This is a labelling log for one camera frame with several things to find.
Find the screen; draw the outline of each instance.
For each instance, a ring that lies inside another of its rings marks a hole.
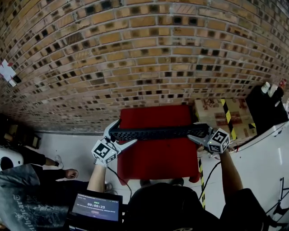
[[[109,220],[118,221],[119,201],[91,197],[83,194],[77,194],[73,213],[80,215]]]

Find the white round device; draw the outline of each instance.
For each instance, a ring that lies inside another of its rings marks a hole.
[[[0,171],[23,165],[23,156],[11,149],[0,148]]]

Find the red tablecloth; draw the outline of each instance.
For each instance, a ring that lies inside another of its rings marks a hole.
[[[190,124],[191,114],[187,105],[121,111],[122,129]],[[188,176],[197,182],[199,169],[196,145],[188,138],[137,141],[118,157],[117,173],[126,182],[129,179],[156,180]]]

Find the person's left hand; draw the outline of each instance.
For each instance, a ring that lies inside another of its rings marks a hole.
[[[65,171],[65,178],[67,179],[75,179],[78,177],[78,171],[75,169],[70,168],[64,171]]]

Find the black shorts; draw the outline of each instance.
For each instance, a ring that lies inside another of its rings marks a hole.
[[[45,165],[46,157],[26,147],[18,147],[18,152],[23,156],[24,164]]]

